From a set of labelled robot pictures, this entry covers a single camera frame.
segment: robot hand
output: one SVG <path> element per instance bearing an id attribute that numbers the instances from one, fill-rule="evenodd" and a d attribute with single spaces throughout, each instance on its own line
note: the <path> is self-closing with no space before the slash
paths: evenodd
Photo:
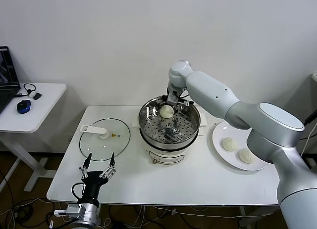
<path id="1" fill-rule="evenodd" d="M 69 204 L 66 210 L 54 211 L 54 215 L 57 217 L 69 216 L 72 218 L 74 220 L 72 222 L 73 226 L 89 229 L 94 228 L 95 225 L 100 225 L 101 220 L 97 214 L 99 190 L 102 185 L 111 179 L 116 171 L 114 153 L 109 167 L 105 171 L 88 171 L 91 157 L 92 154 L 90 153 L 84 161 L 83 167 L 79 168 L 82 174 L 81 180 L 85 186 L 82 197 L 78 199 L 77 203 Z"/>

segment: lid handle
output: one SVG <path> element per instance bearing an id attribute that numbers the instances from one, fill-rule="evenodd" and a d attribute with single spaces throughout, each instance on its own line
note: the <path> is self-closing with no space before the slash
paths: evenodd
<path id="1" fill-rule="evenodd" d="M 82 125 L 80 127 L 80 131 L 83 133 L 99 134 L 99 137 L 102 139 L 109 137 L 109 132 L 105 128 L 90 125 Z"/>

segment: laptop screen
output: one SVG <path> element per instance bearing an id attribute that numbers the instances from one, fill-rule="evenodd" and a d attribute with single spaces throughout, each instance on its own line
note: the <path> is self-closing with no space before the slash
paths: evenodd
<path id="1" fill-rule="evenodd" d="M 0 47 L 0 90 L 20 87 L 7 47 Z"/>

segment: steamed bun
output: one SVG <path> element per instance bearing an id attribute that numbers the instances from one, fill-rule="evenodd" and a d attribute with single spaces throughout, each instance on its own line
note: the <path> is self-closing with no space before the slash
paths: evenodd
<path id="1" fill-rule="evenodd" d="M 222 147 L 227 151 L 235 151 L 238 148 L 238 144 L 232 137 L 227 137 L 222 140 Z"/>
<path id="2" fill-rule="evenodd" d="M 251 151 L 247 148 L 244 148 L 241 151 L 239 151 L 239 157 L 244 163 L 247 164 L 251 164 L 254 161 Z"/>
<path id="3" fill-rule="evenodd" d="M 159 114 L 160 114 L 161 117 L 163 117 L 165 119 L 169 119 L 169 118 L 173 117 L 174 109 L 173 109 L 173 107 L 171 107 L 169 105 L 163 105 L 159 109 Z"/>

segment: white wall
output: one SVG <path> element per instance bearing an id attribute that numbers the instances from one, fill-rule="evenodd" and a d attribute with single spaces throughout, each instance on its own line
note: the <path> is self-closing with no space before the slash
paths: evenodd
<path id="1" fill-rule="evenodd" d="M 143 104 L 180 59 L 303 120 L 316 15 L 317 0 L 0 0 L 0 44 L 21 81 L 67 84 L 38 133 L 65 151 L 86 106 Z"/>

